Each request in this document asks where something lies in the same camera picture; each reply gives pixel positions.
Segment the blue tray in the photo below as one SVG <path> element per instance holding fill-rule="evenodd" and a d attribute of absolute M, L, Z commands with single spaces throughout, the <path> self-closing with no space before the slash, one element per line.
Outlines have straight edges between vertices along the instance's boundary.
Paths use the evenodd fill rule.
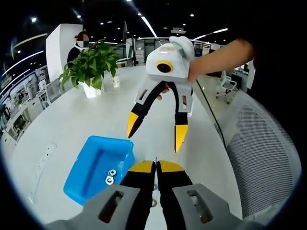
<path fill-rule="evenodd" d="M 134 165 L 130 140 L 90 136 L 64 185 L 64 193 L 80 205 L 108 187 L 105 180 L 111 169 L 117 171 L 115 184 L 120 184 Z"/>

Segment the potted plant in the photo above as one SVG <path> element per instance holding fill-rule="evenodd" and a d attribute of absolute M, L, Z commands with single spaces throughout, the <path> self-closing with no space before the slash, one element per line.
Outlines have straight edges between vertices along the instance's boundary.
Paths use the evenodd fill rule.
<path fill-rule="evenodd" d="M 64 66 L 64 72 L 60 75 L 62 88 L 71 79 L 74 87 L 82 85 L 88 98 L 101 95 L 103 89 L 102 78 L 105 71 L 111 76 L 116 75 L 119 54 L 115 52 L 115 47 L 105 44 L 102 40 L 95 42 L 88 50 L 82 50 L 74 61 L 68 62 Z"/>

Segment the black ceiling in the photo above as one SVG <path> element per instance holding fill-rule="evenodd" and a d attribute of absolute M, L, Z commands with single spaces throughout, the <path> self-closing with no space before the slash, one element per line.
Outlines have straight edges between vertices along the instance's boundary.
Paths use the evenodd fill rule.
<path fill-rule="evenodd" d="M 244 6 L 230 0 L 30 0 L 10 1 L 14 14 L 6 19 L 5 43 L 0 47 L 3 62 L 1 75 L 5 69 L 23 58 L 38 51 L 45 50 L 46 36 L 26 42 L 16 48 L 17 43 L 43 33 L 51 33 L 60 23 L 83 24 L 86 31 L 93 36 L 91 41 L 106 37 L 108 42 L 120 43 L 124 22 L 128 30 L 136 37 L 152 37 L 152 33 L 138 13 L 145 16 L 158 37 L 175 35 L 173 27 L 182 27 L 190 39 L 213 31 L 228 28 L 237 19 L 242 18 Z M 35 23 L 31 17 L 37 17 Z M 227 44 L 234 35 L 229 29 L 226 32 L 209 35 L 200 40 Z M 45 52 L 22 62 L 8 75 L 18 76 L 27 69 L 34 70 L 39 64 L 46 64 Z"/>

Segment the white pillar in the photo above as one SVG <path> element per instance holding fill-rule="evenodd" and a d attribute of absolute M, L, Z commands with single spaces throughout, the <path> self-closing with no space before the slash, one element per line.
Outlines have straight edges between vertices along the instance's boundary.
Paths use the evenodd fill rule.
<path fill-rule="evenodd" d="M 134 38 L 133 41 L 134 41 L 134 51 L 136 52 L 136 39 Z M 127 58 L 133 57 L 131 38 L 126 39 L 126 57 Z"/>
<path fill-rule="evenodd" d="M 46 39 L 46 60 L 50 82 L 64 71 L 67 57 L 74 47 L 74 38 L 83 30 L 81 24 L 60 24 Z"/>

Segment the white flower pot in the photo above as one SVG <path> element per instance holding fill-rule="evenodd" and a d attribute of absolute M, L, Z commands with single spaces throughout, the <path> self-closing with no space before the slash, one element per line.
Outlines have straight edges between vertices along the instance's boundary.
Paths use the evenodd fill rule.
<path fill-rule="evenodd" d="M 113 86 L 118 88 L 120 86 L 119 76 L 114 76 L 113 78 Z"/>
<path fill-rule="evenodd" d="M 102 85 L 101 90 L 95 89 L 92 86 L 88 86 L 86 83 L 84 82 L 79 82 L 79 85 L 81 85 L 84 89 L 85 95 L 87 98 L 94 98 L 96 96 L 99 96 L 102 94 L 102 92 L 104 91 L 104 87 Z"/>

